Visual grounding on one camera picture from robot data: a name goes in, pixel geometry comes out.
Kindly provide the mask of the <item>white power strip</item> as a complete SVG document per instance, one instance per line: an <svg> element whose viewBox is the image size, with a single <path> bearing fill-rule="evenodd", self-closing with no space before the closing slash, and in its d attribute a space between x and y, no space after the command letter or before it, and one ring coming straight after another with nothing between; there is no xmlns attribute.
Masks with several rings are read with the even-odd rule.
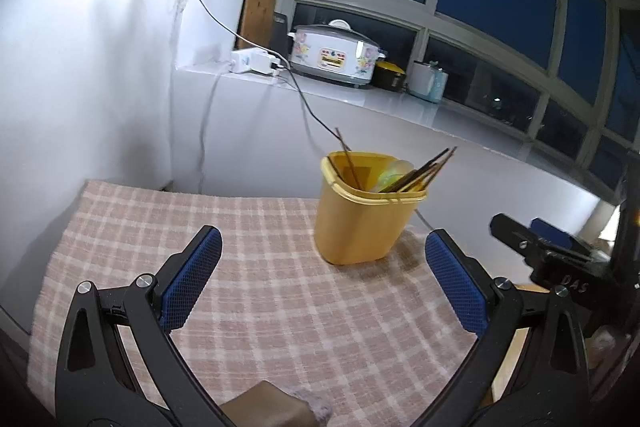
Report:
<svg viewBox="0 0 640 427"><path fill-rule="evenodd" d="M235 74L254 72L273 76L280 66L280 60L276 56L261 48L247 48L231 53L231 72Z"/></svg>

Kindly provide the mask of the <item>brown cardboard box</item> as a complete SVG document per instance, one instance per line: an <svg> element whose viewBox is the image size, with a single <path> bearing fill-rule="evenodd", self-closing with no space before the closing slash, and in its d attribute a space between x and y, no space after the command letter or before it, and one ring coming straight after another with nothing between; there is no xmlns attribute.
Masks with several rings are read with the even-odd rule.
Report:
<svg viewBox="0 0 640 427"><path fill-rule="evenodd" d="M219 407L235 426L319 427L333 416L331 403L320 395L270 381L260 381Z"/></svg>

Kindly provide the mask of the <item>pink plaid cloth mat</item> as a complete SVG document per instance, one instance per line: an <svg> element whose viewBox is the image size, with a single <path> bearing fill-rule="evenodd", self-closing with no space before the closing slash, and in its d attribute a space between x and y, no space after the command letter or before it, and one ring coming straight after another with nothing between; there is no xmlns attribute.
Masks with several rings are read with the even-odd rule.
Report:
<svg viewBox="0 0 640 427"><path fill-rule="evenodd" d="M35 304L29 389L54 404L65 317L83 281L124 286L182 251L204 225L224 250L188 321L172 334L212 398L260 381L307 389L335 426L408 426L437 397L474 343L408 228L382 260L326 263L314 247L317 204L227 198L90 181L53 251Z"/></svg>

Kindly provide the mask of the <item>white floral rice cooker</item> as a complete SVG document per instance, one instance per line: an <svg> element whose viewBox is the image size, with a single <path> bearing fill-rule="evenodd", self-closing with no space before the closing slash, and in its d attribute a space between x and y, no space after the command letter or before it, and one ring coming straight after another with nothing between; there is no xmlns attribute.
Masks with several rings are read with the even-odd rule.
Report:
<svg viewBox="0 0 640 427"><path fill-rule="evenodd" d="M298 25L288 33L294 72L355 87L370 83L374 68L385 52L369 37L334 22Z"/></svg>

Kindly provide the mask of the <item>window frame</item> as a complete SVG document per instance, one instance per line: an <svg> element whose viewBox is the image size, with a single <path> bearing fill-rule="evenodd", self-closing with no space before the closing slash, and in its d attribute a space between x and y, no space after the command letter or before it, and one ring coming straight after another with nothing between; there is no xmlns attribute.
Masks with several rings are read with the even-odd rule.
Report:
<svg viewBox="0 0 640 427"><path fill-rule="evenodd" d="M343 17L521 160L603 197L639 146L639 0L278 0L295 25Z"/></svg>

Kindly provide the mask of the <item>yellow plastic utensil cup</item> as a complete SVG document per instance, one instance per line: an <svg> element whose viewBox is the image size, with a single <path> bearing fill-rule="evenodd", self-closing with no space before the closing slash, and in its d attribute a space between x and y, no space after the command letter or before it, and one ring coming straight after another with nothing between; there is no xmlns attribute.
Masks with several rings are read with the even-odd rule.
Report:
<svg viewBox="0 0 640 427"><path fill-rule="evenodd" d="M373 187L395 157L352 152L352 162L362 190L355 187L344 152L329 153L343 180L337 179L329 161L320 162L321 193L314 222L314 243L331 265L356 265L386 257L413 211L427 193L378 193Z"/></svg>

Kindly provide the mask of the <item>black yellow pot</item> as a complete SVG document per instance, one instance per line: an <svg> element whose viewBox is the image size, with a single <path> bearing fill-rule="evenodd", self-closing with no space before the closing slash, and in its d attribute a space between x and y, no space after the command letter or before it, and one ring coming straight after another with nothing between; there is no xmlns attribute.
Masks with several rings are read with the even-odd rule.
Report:
<svg viewBox="0 0 640 427"><path fill-rule="evenodd" d="M387 91L401 92L405 89L406 72L399 66L378 60L374 66L370 85Z"/></svg>

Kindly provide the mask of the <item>green plastic spoon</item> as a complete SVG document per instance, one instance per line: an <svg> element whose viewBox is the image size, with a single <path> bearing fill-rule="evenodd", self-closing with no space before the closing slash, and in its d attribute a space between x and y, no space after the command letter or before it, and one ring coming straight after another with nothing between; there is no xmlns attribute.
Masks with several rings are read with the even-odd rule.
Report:
<svg viewBox="0 0 640 427"><path fill-rule="evenodd" d="M373 187L373 191L382 192L384 188L393 185L403 176L404 174L397 170L390 169L383 171L378 177L378 181L376 181L376 184Z"/></svg>

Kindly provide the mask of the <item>clear plastic spoon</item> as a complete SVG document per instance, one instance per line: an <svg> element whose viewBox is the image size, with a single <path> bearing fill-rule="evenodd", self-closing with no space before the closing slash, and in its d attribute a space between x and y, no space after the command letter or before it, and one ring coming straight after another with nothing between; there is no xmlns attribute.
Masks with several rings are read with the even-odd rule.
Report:
<svg viewBox="0 0 640 427"><path fill-rule="evenodd" d="M413 163L408 160L395 160L387 168L388 179L390 182L396 182L409 172L413 172Z"/></svg>

